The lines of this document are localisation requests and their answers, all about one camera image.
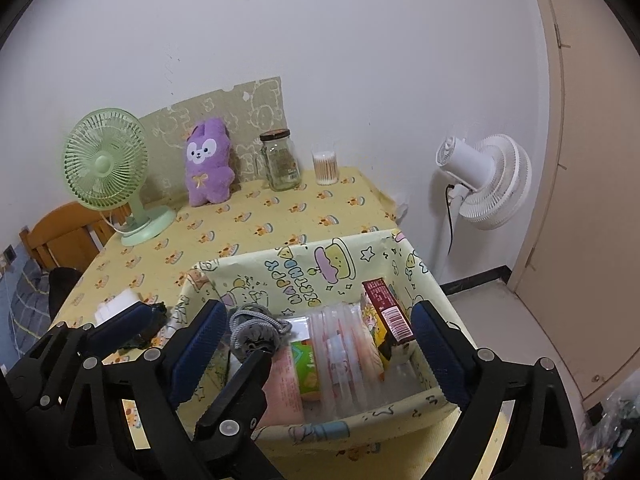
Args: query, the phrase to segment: yellow bow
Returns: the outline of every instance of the yellow bow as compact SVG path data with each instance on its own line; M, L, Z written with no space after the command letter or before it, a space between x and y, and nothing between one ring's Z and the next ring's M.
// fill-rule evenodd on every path
M204 186L204 181L209 179L209 175L203 173L201 175L192 176L191 178L196 183L196 188L198 188L200 186Z

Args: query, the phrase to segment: beige door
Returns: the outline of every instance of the beige door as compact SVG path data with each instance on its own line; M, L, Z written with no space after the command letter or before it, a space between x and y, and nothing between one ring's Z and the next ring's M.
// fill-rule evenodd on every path
M559 163L515 291L588 408L640 367L640 56L603 0L549 2L562 45Z

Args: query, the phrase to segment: fan center cap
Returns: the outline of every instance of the fan center cap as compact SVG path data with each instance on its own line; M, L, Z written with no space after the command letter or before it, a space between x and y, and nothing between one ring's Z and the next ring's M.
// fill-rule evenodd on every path
M95 158L94 168L98 175L107 175L111 171L111 157L105 153L98 155Z

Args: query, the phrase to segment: patterned wallpaper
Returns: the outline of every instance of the patterned wallpaper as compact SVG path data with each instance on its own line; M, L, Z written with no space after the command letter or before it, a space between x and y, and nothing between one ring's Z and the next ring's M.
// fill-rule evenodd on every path
M140 195L145 203L187 193L184 141L196 123L222 117L231 139L230 165L236 182L264 177L258 136L286 128L279 77L252 81L232 90L215 90L162 108L140 121L146 128L149 174Z

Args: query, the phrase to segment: electrical outlet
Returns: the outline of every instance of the electrical outlet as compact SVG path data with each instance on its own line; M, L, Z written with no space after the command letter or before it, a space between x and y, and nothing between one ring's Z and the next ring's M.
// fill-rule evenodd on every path
M4 254L4 259L9 265L11 265L16 258L13 246L8 246L2 254Z

